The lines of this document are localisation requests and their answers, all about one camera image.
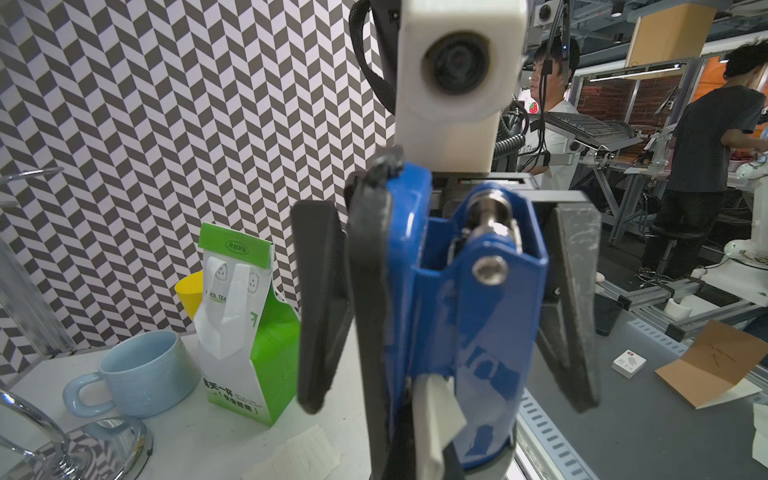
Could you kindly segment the blue black stapler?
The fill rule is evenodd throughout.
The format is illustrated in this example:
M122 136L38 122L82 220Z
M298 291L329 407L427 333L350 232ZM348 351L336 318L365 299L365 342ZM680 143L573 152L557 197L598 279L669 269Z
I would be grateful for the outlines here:
M452 379L467 425L448 478L504 467L516 445L549 256L530 200L483 185L430 215L431 172L379 149L347 205L371 475L416 477L416 378Z

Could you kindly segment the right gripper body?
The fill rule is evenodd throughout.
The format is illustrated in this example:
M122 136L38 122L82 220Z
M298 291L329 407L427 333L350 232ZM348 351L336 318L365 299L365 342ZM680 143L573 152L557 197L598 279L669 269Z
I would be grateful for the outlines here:
M449 218L466 198L483 185L512 191L527 198L535 205L536 213L547 214L545 204L591 203L581 191L544 190L529 173L434 173L430 215Z

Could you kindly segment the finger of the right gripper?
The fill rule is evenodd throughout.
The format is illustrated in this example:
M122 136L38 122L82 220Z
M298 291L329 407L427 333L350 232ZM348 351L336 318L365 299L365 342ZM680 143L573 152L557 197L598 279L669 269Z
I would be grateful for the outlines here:
M594 297L601 221L590 202L537 203L549 255L538 349L572 408L600 403Z
M346 235L330 202L300 200L290 220L301 294L297 400L315 414L332 386L353 318Z

